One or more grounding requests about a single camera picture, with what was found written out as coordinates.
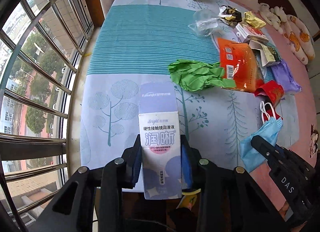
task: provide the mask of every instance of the barcode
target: barcode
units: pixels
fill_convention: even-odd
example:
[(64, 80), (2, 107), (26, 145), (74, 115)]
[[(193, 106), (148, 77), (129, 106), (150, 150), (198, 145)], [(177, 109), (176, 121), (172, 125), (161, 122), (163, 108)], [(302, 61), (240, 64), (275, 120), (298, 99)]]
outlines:
[(227, 58), (227, 60), (233, 60), (232, 54), (226, 54), (226, 58)]
[(227, 66), (227, 79), (233, 79), (233, 65), (226, 65)]

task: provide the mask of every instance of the purple plastic wrapper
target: purple plastic wrapper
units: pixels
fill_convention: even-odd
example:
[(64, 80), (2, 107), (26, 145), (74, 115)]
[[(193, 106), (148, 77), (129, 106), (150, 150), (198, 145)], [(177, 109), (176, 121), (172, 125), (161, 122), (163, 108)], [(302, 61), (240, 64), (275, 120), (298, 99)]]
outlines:
[(270, 68), (277, 83), (283, 87), (284, 93), (298, 93), (302, 90), (301, 86), (294, 80), (284, 59), (278, 65), (270, 66)]

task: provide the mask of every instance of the orange plastic bag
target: orange plastic bag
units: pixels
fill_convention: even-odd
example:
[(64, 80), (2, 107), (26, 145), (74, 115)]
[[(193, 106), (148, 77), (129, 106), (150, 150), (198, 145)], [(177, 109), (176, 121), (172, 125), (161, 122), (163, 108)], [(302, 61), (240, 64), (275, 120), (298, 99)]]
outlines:
[(239, 91), (254, 93), (264, 84), (256, 58), (248, 44), (218, 38), (220, 66), (225, 68), (225, 78), (234, 79)]

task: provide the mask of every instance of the white and purple box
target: white and purple box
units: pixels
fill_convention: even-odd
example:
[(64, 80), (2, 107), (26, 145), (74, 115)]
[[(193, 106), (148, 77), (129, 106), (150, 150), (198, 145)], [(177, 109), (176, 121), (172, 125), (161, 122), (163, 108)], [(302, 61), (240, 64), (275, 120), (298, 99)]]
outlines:
[(144, 196), (181, 198), (180, 128), (173, 83), (143, 84), (139, 99)]

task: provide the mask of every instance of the metal rivet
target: metal rivet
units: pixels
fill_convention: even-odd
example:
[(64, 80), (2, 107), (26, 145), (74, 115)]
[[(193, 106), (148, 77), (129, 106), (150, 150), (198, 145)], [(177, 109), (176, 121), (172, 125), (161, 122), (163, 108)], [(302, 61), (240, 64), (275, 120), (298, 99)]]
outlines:
[(238, 167), (236, 168), (236, 172), (237, 172), (237, 173), (244, 173), (244, 168), (238, 166)]
[(115, 159), (115, 164), (122, 164), (122, 163), (124, 163), (124, 160), (121, 157)]
[(79, 172), (79, 173), (85, 173), (87, 170), (88, 170), (87, 167), (81, 166), (81, 167), (79, 167), (78, 172)]
[(200, 159), (199, 160), (199, 163), (201, 164), (201, 165), (207, 165), (208, 163), (209, 163), (209, 161), (207, 160), (207, 159)]

